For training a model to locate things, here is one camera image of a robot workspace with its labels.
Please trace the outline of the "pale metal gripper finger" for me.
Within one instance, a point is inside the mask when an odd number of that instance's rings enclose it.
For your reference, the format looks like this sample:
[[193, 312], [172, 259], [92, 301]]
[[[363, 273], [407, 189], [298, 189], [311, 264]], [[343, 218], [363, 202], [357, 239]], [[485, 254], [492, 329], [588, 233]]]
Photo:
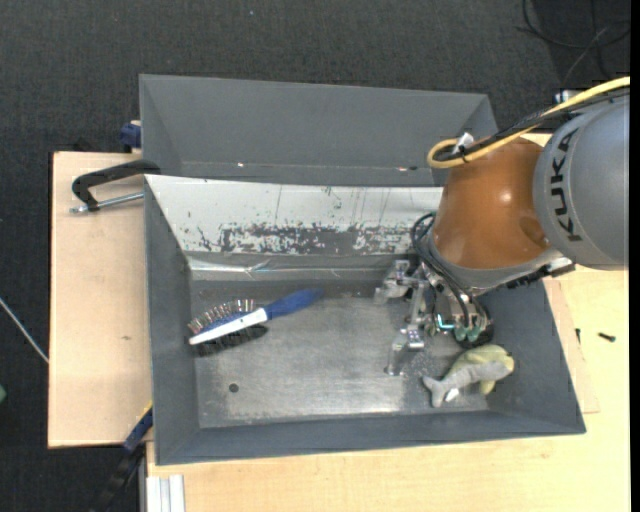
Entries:
[[391, 299], [404, 297], [414, 282], [411, 262], [407, 259], [396, 260], [375, 289], [374, 303], [385, 304]]
[[391, 342], [384, 371], [388, 375], [400, 375], [415, 356], [425, 348], [425, 340], [419, 329], [409, 327], [398, 331]]

